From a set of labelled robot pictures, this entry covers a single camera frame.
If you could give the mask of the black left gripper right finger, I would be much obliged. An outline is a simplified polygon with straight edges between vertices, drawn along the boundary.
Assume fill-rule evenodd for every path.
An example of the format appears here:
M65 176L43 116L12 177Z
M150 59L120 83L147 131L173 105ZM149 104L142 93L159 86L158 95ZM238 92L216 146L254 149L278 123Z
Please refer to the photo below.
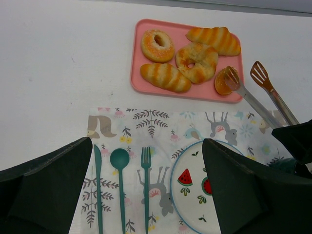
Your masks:
M310 234L312 180L275 169L221 145L202 144L223 234Z

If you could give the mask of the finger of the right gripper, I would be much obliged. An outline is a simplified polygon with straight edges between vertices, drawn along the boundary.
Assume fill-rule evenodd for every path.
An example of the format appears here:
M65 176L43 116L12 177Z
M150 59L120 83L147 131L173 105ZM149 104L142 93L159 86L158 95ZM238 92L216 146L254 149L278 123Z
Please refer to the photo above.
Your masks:
M272 135L300 163L312 162L312 121L273 129Z

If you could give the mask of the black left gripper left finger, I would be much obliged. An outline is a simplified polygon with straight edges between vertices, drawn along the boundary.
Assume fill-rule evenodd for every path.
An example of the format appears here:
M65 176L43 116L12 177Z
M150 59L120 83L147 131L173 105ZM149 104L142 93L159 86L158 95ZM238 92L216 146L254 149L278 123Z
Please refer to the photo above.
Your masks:
M2 234L67 234L92 153L89 137L0 173Z

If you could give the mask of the translucent brown tongs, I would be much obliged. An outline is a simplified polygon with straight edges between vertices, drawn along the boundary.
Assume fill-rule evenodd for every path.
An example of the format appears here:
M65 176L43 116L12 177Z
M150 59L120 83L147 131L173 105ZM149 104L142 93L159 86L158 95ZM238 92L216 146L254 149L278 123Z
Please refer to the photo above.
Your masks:
M250 75L256 84L266 91L286 123L290 126L299 124L299 121L271 84L268 72L259 61L253 64ZM273 117L273 115L247 90L238 74L230 66L227 66L225 69L225 82L233 91L241 95L272 129L282 127L282 124L277 118Z

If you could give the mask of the striped bread roll upper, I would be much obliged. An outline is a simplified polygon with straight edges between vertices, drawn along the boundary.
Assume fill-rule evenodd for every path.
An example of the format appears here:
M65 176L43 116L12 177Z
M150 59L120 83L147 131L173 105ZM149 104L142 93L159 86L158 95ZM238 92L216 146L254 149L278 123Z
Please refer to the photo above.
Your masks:
M195 27L188 31L186 38L191 42L212 46L221 56L238 56L241 53L239 41L227 27Z

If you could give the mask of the striped bread roll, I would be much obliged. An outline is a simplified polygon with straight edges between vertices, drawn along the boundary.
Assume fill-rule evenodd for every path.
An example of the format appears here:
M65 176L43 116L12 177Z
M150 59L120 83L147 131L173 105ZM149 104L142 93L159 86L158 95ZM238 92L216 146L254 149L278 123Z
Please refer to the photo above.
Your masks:
M191 81L168 63L144 64L141 76L152 85L175 93L184 93L191 88Z
M221 56L238 56L241 53L239 41L227 27L195 27L188 31L186 38L191 42L212 46Z

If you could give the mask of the striped bread roll lower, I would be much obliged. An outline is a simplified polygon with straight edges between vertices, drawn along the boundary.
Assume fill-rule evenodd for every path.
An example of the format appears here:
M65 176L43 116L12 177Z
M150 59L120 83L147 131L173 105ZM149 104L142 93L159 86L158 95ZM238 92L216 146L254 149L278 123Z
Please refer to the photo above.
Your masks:
M184 93L191 88L191 81L168 63L144 64L141 76L152 85L175 93Z

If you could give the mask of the dark green mug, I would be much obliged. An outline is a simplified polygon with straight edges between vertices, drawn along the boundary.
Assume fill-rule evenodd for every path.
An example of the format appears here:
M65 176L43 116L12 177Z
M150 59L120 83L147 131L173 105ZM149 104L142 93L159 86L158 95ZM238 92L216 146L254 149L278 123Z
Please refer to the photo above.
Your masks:
M274 157L269 163L267 163L267 165L271 168L275 168L292 175L297 174L297 161L294 158Z

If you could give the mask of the white watermelon pattern plate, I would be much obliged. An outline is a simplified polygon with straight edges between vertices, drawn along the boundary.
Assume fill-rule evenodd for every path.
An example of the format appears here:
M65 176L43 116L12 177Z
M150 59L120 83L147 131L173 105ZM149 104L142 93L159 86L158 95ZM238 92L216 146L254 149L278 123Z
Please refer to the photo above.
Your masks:
M175 161L170 177L171 198L177 214L191 230L198 234L219 234L202 143L190 145Z

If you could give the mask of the teal plastic knife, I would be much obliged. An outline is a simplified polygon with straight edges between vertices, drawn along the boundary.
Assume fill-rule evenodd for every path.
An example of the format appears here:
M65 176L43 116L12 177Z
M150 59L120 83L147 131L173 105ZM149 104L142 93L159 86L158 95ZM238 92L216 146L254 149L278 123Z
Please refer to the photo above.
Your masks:
M95 166L96 166L96 185L97 185L97 220L98 220L98 230L99 234L103 234L103 217L102 217L102 202L101 202L101 166L102 166L102 157L100 149L97 145L94 145L94 154L95 154Z

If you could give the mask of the teal plastic spoon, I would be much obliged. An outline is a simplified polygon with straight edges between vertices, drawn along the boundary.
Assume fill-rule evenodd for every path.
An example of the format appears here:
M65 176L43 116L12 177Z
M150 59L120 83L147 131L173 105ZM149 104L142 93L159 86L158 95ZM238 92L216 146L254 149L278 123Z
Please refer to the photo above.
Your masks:
M118 179L119 179L119 203L120 203L120 216L121 216L121 225L122 233L126 233L126 223L125 223L125 204L124 204L124 188L123 188L123 169L128 165L130 161L130 156L125 149L118 148L113 150L110 155L111 165L118 170Z

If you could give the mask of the small glazed oval bun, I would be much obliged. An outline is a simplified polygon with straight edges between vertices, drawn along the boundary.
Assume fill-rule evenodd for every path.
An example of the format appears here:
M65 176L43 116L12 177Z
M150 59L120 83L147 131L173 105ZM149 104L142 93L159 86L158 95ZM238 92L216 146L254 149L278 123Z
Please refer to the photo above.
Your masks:
M220 95L223 95L223 96L227 96L233 92L231 88L227 85L227 83L225 82L225 73L226 73L226 68L223 68L216 75L215 80L214 80L214 87L216 91Z

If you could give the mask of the pink plastic tray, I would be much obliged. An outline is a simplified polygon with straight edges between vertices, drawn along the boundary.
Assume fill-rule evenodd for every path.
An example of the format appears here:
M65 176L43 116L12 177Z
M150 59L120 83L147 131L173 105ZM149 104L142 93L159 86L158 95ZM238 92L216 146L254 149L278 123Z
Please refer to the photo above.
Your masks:
M134 34L132 65L130 72L130 84L133 89L149 95L160 95L177 98L199 99L207 101L217 101L225 103L238 103L242 97L233 92L229 95L220 95L215 89L214 78L202 84L193 84L189 91L185 93L175 93L153 86L144 80L140 74L140 67L144 64L151 63L142 53L140 42L145 31L149 29L158 29L166 32L173 40L176 50L187 45L190 41L186 38L186 34L193 26L178 24L167 21L159 21L155 19L142 19L137 22Z

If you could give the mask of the patterned paper placemat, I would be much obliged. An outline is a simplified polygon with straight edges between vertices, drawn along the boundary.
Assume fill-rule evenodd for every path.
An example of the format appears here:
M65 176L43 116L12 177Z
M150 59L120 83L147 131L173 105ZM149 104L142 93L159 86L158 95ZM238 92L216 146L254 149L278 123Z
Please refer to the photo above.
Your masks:
M122 234L118 170L110 163L115 149L125 149L130 156L122 171L126 234L145 234L143 147L150 147L152 161L148 170L149 234L196 234L177 214L170 190L173 165L190 145L212 138L265 165L274 157L290 157L255 112L96 108L90 111L87 130L102 157L100 187L105 234ZM82 186L80 210L80 232L99 233L94 153Z

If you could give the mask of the teal plastic fork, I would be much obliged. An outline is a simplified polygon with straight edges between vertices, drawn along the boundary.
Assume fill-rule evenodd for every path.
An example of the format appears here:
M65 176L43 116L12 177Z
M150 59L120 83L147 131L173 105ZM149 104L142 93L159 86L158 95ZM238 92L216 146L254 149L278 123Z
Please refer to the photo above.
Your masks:
M149 172L151 167L151 151L150 147L143 147L141 153L141 166L144 169L144 218L145 218L145 233L148 233L149 222Z

